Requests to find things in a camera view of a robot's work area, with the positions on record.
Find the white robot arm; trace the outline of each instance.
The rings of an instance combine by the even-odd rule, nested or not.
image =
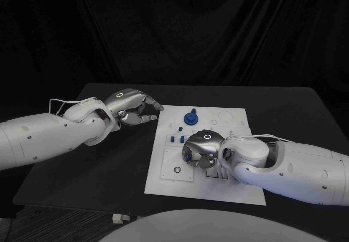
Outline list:
[[[199,161],[192,152],[202,155]],[[202,130],[185,142],[182,155],[199,168],[218,160],[241,183],[273,193],[312,204],[349,205],[349,156],[328,149],[283,141],[267,144],[251,136],[225,139]],[[276,164],[266,168],[268,157]]]
[[[156,120],[155,115],[140,116],[146,104],[163,111],[155,99],[133,89],[117,92],[106,103],[97,98],[68,103],[77,104],[62,116],[44,113],[0,123],[0,170],[48,160],[82,143],[98,144],[121,123]]]

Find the white panel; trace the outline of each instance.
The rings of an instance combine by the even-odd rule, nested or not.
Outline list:
[[[193,167],[182,160],[182,150],[165,149],[162,179],[193,181]]]
[[[225,202],[248,203],[257,205],[266,205],[264,190],[257,186],[248,186],[240,183],[227,173],[225,169],[221,169],[218,164],[212,170],[193,168],[192,182],[162,179],[163,172],[163,154],[166,150],[182,150],[183,143],[181,143],[181,136],[185,139],[199,130],[208,129],[217,131],[224,137],[230,136],[231,130],[234,133],[243,135],[251,135],[248,128],[245,110],[238,108],[217,108],[217,107],[186,107],[186,106],[163,106],[165,111],[160,112],[152,160],[149,166],[147,183],[144,193],[168,195],[185,198],[208,199]],[[195,125],[185,123],[185,115],[196,109],[196,115],[199,121]],[[175,136],[176,142],[170,142],[170,137]],[[173,159],[179,161],[183,167],[186,163],[182,160],[182,154],[179,152],[179,158]],[[218,172],[218,178],[208,177],[209,173]]]

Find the black table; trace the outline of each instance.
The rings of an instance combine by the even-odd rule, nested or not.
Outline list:
[[[106,100],[127,87],[163,105],[245,108],[253,134],[274,134],[348,154],[349,141],[310,88],[88,84],[77,99]],[[159,115],[150,106],[144,113]],[[98,145],[82,144],[38,163],[15,203],[139,216],[176,209],[217,209],[270,219],[315,235],[349,237],[343,223],[349,207],[312,205],[268,191],[267,206],[144,194],[156,126],[157,121],[121,126]]]

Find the blue object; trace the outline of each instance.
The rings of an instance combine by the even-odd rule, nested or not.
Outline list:
[[[192,112],[185,115],[185,123],[188,125],[195,125],[198,123],[196,110],[193,108]]]

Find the white board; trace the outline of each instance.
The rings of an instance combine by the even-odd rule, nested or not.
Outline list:
[[[263,188],[240,183],[221,164],[211,169],[199,169],[182,160],[181,136],[186,140],[202,129],[217,131],[224,137],[230,136],[231,131],[235,134],[251,135],[245,110],[215,107],[163,107],[144,193],[266,205]],[[191,126],[185,123],[185,115],[193,108],[199,121]]]

